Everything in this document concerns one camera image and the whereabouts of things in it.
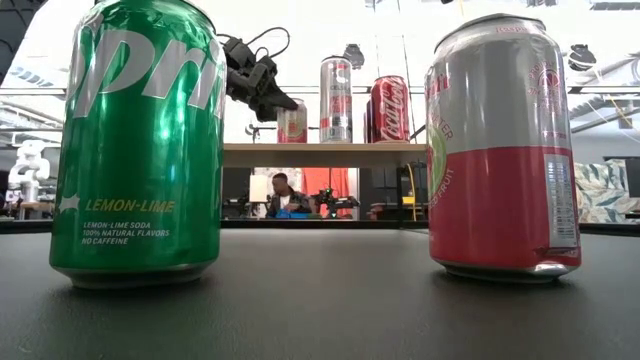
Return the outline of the white and pink seltzer can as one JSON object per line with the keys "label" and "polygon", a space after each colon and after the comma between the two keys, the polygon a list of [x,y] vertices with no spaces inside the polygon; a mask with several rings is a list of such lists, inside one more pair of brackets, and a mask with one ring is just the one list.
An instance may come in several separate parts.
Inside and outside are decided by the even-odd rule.
{"label": "white and pink seltzer can", "polygon": [[435,47],[425,76],[429,253],[453,274],[549,281],[581,243],[558,44],[497,13]]}
{"label": "white and pink seltzer can", "polygon": [[296,110],[279,108],[277,110],[277,142],[306,143],[307,142],[307,107],[302,99],[294,98],[298,105]]}

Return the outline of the green Sprite can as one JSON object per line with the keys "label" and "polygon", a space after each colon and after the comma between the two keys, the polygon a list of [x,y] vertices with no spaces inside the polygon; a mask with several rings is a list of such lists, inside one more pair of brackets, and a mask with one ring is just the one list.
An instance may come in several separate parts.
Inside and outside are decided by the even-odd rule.
{"label": "green Sprite can", "polygon": [[189,282],[218,258],[226,72],[189,0],[102,0],[82,18],[49,255],[74,286]]}

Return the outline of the small white board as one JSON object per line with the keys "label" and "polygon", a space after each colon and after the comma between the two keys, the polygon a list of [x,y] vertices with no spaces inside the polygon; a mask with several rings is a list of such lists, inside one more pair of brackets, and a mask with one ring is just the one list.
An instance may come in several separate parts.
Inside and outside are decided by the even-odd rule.
{"label": "small white board", "polygon": [[266,203],[269,195],[269,179],[266,175],[251,175],[249,178],[249,202]]}

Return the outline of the person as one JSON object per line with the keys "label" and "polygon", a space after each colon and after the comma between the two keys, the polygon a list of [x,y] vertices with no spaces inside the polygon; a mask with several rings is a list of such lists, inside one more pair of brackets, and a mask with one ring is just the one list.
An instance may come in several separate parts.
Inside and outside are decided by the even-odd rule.
{"label": "person", "polygon": [[312,212],[309,198],[289,185],[286,174],[275,174],[272,177],[272,187],[274,194],[267,207],[267,218],[275,218],[281,210],[288,213],[310,214]]}

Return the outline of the wooden shelf with black legs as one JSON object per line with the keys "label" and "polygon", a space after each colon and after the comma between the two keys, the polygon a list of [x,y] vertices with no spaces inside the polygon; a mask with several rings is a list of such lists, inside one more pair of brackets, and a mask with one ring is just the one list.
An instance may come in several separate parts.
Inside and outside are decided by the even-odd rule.
{"label": "wooden shelf with black legs", "polygon": [[[226,168],[376,168],[401,167],[425,154],[424,144],[248,144],[226,143]],[[403,206],[396,208],[394,221],[402,218]]]}

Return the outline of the orange red panel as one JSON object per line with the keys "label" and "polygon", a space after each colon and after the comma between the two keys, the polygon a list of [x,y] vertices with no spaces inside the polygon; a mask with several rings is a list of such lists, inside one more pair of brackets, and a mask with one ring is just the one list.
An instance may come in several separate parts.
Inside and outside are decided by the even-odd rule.
{"label": "orange red panel", "polygon": [[[349,175],[347,168],[303,168],[301,191],[309,198],[317,195],[319,192],[327,188],[332,189],[334,197],[347,197],[350,195]],[[326,205],[319,204],[317,201],[309,199],[312,212],[309,219],[319,219],[329,215]]]}

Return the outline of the leaf patterned panel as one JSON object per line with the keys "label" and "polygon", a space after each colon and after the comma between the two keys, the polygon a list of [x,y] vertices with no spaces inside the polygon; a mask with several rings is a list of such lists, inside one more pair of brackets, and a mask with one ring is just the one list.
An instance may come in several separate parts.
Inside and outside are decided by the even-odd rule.
{"label": "leaf patterned panel", "polygon": [[578,219],[580,223],[638,223],[627,219],[640,211],[640,198],[631,198],[624,160],[575,163]]}

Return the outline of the black table mat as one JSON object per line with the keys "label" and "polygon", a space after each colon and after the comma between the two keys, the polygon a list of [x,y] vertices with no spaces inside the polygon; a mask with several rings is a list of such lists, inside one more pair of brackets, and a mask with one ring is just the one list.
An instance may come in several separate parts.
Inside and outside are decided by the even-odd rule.
{"label": "black table mat", "polygon": [[227,230],[203,277],[84,291],[0,236],[0,360],[640,360],[640,238],[560,281],[451,276],[410,231]]}

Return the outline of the slim white Celsius can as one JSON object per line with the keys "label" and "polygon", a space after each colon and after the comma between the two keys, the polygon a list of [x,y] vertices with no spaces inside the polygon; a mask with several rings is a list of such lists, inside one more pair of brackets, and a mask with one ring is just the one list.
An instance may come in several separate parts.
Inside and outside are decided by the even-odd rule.
{"label": "slim white Celsius can", "polygon": [[320,67],[321,143],[352,143],[351,62],[343,56],[330,56]]}

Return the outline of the black aluminium table frame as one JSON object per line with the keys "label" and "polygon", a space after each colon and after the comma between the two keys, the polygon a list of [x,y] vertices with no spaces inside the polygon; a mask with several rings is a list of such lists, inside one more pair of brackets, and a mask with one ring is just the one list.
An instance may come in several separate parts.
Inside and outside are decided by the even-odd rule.
{"label": "black aluminium table frame", "polygon": [[[427,221],[372,220],[300,220],[300,219],[231,219],[222,220],[222,229],[331,229],[331,230],[427,230]],[[51,219],[0,221],[0,234],[47,233],[53,228]],[[583,234],[639,237],[640,224],[581,223]]]}

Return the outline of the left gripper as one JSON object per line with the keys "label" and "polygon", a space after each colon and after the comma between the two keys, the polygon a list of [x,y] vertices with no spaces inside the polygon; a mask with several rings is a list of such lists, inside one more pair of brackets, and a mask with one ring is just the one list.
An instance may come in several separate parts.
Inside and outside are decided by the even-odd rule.
{"label": "left gripper", "polygon": [[233,100],[254,104],[259,122],[277,120],[279,110],[294,111],[298,104],[276,89],[277,66],[266,52],[261,58],[242,39],[229,37],[223,45],[227,64],[226,93]]}

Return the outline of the red and white soda can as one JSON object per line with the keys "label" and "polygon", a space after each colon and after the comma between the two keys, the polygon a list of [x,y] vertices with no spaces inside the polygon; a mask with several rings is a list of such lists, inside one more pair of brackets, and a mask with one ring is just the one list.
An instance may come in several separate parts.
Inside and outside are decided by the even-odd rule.
{"label": "red and white soda can", "polygon": [[388,75],[378,78],[371,91],[371,141],[409,142],[409,92],[404,78]]}

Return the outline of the black round ceiling fixture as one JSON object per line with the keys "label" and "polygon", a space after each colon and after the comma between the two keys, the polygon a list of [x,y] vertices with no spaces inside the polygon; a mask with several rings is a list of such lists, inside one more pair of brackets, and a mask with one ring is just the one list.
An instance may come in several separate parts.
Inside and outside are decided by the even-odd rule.
{"label": "black round ceiling fixture", "polygon": [[347,44],[343,56],[350,61],[353,70],[360,70],[365,63],[364,54],[356,43]]}
{"label": "black round ceiling fixture", "polygon": [[575,44],[570,47],[568,64],[571,69],[578,72],[590,70],[597,60],[586,44]]}

